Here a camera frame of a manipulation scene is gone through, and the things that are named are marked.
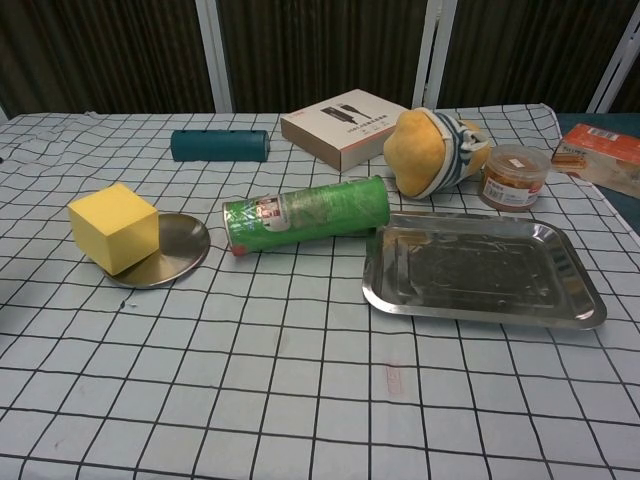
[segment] dark curtain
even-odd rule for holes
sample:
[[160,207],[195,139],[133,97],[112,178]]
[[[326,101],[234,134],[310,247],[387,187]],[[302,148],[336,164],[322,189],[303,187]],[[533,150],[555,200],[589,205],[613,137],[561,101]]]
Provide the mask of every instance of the dark curtain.
[[636,57],[636,61],[629,70],[609,111],[611,113],[640,113],[640,56]]
[[411,103],[426,0],[219,0],[239,112],[287,112],[353,88]]
[[0,58],[8,116],[214,110],[193,0],[0,0]]
[[439,107],[584,112],[637,0],[459,0]]

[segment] label on can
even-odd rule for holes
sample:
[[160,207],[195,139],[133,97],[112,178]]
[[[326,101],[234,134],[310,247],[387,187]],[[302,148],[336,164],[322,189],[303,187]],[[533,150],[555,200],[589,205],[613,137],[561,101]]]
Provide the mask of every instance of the label on can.
[[291,227],[284,198],[280,195],[255,200],[256,218],[270,232],[284,232]]
[[506,187],[489,177],[482,194],[489,200],[508,207],[523,207],[535,202],[539,191],[540,187],[538,186],[531,188]]

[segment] stainless steel plate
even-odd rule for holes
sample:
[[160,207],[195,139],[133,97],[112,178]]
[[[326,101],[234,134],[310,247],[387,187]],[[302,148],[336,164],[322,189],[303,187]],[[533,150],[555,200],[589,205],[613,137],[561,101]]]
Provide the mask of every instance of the stainless steel plate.
[[568,237],[544,222],[395,212],[362,289],[389,313],[586,329],[607,316]]
[[159,224],[160,249],[108,277],[127,287],[155,287],[178,278],[205,259],[211,241],[200,220],[180,213],[162,213]]

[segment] stainless steel tray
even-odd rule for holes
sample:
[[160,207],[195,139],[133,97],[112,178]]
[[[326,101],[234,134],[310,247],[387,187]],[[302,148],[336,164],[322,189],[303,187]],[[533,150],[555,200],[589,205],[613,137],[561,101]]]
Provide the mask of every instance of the stainless steel tray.
[[511,217],[394,212],[367,241],[362,290],[405,315],[574,329],[607,316],[568,237]]

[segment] white pole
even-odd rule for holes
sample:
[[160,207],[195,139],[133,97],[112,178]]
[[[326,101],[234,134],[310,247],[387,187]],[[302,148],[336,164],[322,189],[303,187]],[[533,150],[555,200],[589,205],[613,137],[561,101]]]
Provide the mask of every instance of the white pole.
[[449,40],[451,40],[453,19],[456,15],[457,6],[458,0],[443,0],[442,3],[442,15],[440,16],[440,21],[438,22],[436,43],[433,48],[433,59],[431,61],[429,78],[427,80],[427,91],[425,95],[425,106],[427,108],[436,108],[438,106],[440,86],[442,85],[444,66],[447,61]]
[[640,52],[640,1],[618,42],[609,65],[587,107],[587,113],[607,113]]
[[429,64],[431,63],[431,48],[433,47],[436,24],[438,22],[438,11],[441,6],[442,0],[429,0],[429,2],[427,2],[427,11],[424,15],[422,42],[420,43],[420,57],[418,58],[418,69],[416,71],[416,83],[413,87],[411,108],[422,106],[427,74],[429,73]]
[[196,9],[216,112],[231,113],[233,112],[233,102],[231,101],[217,2],[216,0],[196,0]]

